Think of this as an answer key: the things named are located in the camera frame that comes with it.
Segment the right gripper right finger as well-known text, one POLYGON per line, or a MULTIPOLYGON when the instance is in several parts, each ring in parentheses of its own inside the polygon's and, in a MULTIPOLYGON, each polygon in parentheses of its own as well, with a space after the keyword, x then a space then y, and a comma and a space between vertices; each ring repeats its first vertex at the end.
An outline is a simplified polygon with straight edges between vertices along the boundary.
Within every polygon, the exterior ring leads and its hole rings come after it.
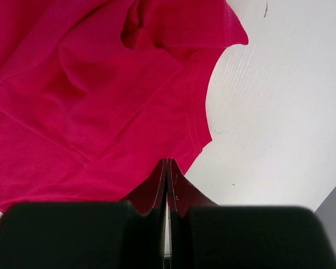
POLYGON ((171 268, 336 268, 316 215, 298 206, 219 206, 167 163, 171 268))

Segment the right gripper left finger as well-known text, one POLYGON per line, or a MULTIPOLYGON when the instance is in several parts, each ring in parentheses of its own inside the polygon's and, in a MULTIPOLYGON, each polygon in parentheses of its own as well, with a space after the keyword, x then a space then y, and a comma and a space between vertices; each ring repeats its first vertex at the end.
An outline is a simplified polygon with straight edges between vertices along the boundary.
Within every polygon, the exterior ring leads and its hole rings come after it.
POLYGON ((167 161, 118 202, 26 202, 0 218, 0 268, 163 268, 167 161))

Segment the red t-shirt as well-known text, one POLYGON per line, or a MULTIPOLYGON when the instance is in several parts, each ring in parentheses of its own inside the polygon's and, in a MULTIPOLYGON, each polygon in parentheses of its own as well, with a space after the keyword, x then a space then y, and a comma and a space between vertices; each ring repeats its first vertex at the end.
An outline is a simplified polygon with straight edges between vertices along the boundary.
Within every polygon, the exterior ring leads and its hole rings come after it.
POLYGON ((0 1, 0 211, 118 200, 211 142, 206 96, 249 42, 226 1, 0 1))

